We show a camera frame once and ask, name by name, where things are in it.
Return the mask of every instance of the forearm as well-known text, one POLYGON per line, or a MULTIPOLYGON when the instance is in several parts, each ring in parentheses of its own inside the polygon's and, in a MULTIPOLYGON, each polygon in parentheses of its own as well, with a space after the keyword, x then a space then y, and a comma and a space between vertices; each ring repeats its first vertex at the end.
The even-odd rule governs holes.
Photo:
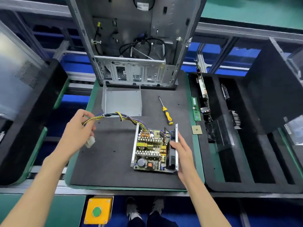
POLYGON ((58 150, 48 156, 32 185, 11 210, 1 227, 43 227, 55 190, 66 161, 57 156, 58 150))
POLYGON ((201 227, 231 226, 196 172, 187 178, 186 184, 201 227))

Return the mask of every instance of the white connector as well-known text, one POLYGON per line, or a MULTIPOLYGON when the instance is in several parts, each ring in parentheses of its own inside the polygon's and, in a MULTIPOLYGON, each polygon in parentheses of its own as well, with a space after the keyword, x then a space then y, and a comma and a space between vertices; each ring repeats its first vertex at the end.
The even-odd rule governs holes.
POLYGON ((87 148, 90 148, 95 143, 95 138, 90 136, 89 139, 86 141, 85 145, 87 148))

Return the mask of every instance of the work surface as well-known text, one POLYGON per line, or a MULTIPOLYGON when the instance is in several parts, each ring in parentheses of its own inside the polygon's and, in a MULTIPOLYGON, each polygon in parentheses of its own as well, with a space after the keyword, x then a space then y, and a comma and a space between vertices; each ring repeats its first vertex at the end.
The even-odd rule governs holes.
MULTIPOLYGON (((187 75, 180 72, 179 86, 175 91, 142 89, 142 120, 148 128, 173 130, 175 126, 166 123, 158 96, 168 108, 174 123, 193 149, 192 130, 189 120, 189 104, 186 95, 187 75)), ((102 102, 102 88, 99 88, 93 114, 99 114, 102 102)), ((70 180, 71 185, 127 187, 152 189, 185 189, 177 174, 142 172, 134 170, 131 156, 136 127, 127 120, 104 118, 96 123, 96 142, 91 148, 83 147, 78 155, 70 180)))

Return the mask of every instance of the sneaker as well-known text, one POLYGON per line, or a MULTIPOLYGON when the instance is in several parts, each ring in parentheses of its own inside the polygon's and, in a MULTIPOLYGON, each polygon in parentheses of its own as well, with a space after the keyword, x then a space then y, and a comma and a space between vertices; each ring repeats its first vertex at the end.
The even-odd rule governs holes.
POLYGON ((126 215, 128 220, 132 220, 135 217, 139 217, 142 220, 142 217, 139 213, 138 207, 133 197, 128 197, 126 199, 126 215))
POLYGON ((161 215, 163 209, 164 209, 164 198, 163 197, 158 197, 158 196, 155 197, 154 198, 154 204, 153 204, 153 207, 151 209, 150 215, 155 211, 157 211, 161 215))

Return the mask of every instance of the screwdriver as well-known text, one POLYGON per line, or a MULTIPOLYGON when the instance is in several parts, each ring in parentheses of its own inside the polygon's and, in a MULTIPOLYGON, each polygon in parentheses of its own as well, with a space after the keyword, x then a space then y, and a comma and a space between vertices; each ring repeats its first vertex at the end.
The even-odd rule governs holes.
POLYGON ((174 122, 172 121, 172 118, 169 116, 169 112, 167 111, 167 108, 163 105, 160 96, 159 96, 159 100, 163 106, 163 112, 164 112, 165 117, 167 118, 168 125, 172 125, 174 122))

